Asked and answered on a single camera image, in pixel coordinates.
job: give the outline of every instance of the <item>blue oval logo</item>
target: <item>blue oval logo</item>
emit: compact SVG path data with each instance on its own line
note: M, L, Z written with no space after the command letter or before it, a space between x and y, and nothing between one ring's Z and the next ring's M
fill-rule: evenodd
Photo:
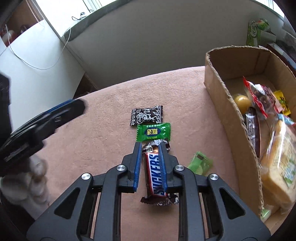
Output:
M151 127L145 130L145 135L148 137L153 137L158 135L161 132L159 128Z

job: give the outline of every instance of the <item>gray wall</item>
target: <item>gray wall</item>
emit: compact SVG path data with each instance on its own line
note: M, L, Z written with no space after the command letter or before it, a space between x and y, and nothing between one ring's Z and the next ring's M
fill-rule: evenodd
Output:
M283 21L250 0L133 0L89 26L69 46L98 88L201 66L215 47L244 45L249 20Z

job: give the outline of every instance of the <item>yellow round object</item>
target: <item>yellow round object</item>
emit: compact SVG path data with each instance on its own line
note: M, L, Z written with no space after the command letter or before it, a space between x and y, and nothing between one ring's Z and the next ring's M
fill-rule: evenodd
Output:
M245 114L248 108L252 105L250 99L244 95L236 96L234 98L234 102L236 103L242 115Z

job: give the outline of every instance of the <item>white glove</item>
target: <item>white glove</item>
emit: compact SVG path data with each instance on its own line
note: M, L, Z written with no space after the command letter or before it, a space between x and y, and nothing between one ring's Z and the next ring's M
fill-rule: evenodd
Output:
M22 206L35 220L48 208L47 163L37 155L0 177L0 190L12 204Z

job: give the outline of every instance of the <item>silver screw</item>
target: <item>silver screw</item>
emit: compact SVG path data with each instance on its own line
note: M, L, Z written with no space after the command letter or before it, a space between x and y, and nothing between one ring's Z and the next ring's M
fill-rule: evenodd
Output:
M212 180L214 180L214 181L218 180L218 178L219 178L219 176L218 176L217 174L215 174L215 173L212 173L212 174L210 175L210 179L212 179Z
M118 166L116 167L116 169L117 169L118 171L124 171L124 170L126 169L126 167L125 167L125 165L118 165Z
M184 170L184 166L182 166L182 165L176 165L175 168L176 168L177 171L183 171Z
M88 180L88 179L91 178L91 175L90 175L89 173L84 173L84 174L81 175L81 178L82 178L83 180Z

